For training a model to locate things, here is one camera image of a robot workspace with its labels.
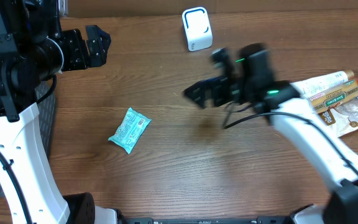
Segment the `white tube gold cap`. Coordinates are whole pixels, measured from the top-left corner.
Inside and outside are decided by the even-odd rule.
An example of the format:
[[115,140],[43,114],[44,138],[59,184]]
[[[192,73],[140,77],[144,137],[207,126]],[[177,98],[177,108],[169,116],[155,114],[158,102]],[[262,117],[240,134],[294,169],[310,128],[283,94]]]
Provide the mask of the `white tube gold cap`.
[[336,85],[347,82],[354,77],[353,71],[345,70],[293,82],[291,85],[300,92],[301,97],[309,98]]

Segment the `teal snack packet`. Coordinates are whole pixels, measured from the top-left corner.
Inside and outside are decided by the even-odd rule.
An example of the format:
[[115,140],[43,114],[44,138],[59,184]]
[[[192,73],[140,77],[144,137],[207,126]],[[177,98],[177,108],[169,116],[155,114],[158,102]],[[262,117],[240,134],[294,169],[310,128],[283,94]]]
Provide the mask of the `teal snack packet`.
[[152,120],[129,108],[114,135],[108,141],[122,147],[130,154]]

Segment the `orange spaghetti pack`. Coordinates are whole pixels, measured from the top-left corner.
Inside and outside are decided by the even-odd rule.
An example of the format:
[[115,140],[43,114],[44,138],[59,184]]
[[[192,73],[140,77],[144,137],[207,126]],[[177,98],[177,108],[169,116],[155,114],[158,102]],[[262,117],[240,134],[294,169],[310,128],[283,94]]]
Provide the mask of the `orange spaghetti pack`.
[[313,109],[322,113],[358,97],[358,77],[324,90],[309,99]]

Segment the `beige clear food pouch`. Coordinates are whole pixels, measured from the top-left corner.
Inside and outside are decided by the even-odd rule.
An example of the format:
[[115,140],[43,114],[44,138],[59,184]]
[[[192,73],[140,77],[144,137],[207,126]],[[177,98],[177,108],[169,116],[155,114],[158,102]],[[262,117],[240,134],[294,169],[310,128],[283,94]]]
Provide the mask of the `beige clear food pouch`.
[[358,97],[319,114],[337,137],[358,130]]

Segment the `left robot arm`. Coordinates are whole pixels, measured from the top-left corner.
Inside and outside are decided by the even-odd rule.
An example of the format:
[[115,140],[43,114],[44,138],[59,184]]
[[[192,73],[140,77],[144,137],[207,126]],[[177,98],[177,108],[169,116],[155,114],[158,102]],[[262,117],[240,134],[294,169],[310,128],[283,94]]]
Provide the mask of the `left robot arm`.
[[111,37],[96,25],[62,30],[60,1],[0,1],[0,185],[14,223],[110,223],[90,193],[62,195],[39,126],[36,88],[65,71],[101,67]]

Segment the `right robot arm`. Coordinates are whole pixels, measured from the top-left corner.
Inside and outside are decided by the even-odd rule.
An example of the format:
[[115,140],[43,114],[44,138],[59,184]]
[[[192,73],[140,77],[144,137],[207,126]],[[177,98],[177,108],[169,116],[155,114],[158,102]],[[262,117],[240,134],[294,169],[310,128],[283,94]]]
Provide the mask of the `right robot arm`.
[[282,222],[358,224],[358,155],[325,126],[289,81],[275,79],[265,45],[250,44],[240,50],[239,73],[226,49],[214,51],[211,60],[222,67],[222,74],[196,82],[184,90],[184,96],[202,109],[207,100],[214,107],[247,103],[255,113],[223,127],[266,118],[317,170],[331,194],[325,206],[307,205]]

